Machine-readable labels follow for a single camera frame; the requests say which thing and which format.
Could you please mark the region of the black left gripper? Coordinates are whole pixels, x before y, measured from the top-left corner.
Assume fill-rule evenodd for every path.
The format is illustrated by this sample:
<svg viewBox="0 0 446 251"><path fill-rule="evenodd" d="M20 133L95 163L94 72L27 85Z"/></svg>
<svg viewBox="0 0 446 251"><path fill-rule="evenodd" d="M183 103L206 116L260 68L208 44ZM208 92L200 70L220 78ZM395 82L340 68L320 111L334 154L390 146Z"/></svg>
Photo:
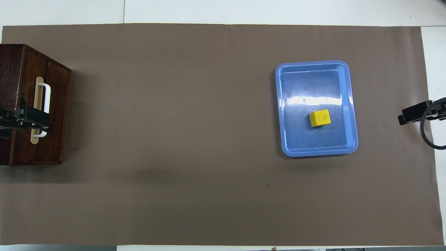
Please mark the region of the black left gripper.
<svg viewBox="0 0 446 251"><path fill-rule="evenodd" d="M0 106L1 130L36 129L51 134L54 132L54 126L49 119L49 113L28 106L24 98L20 101L19 123L10 110Z"/></svg>

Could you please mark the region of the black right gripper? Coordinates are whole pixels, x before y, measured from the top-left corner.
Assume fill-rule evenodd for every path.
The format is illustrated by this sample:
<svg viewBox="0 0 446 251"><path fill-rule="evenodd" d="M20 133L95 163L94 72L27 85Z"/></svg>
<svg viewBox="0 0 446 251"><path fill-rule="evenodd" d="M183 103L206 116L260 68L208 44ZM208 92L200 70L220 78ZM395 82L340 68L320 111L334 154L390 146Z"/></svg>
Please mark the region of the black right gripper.
<svg viewBox="0 0 446 251"><path fill-rule="evenodd" d="M407 108L404 108L402 111L402 114L399 115L398 121L400 125L405 125L408 123L420 121L422 118L422 115L424 111L432 105L432 110L435 112L431 116L432 120L445 120L446 119L446 99L441 98L436 101L423 101L420 103L417 103L413 106L409 106Z"/></svg>

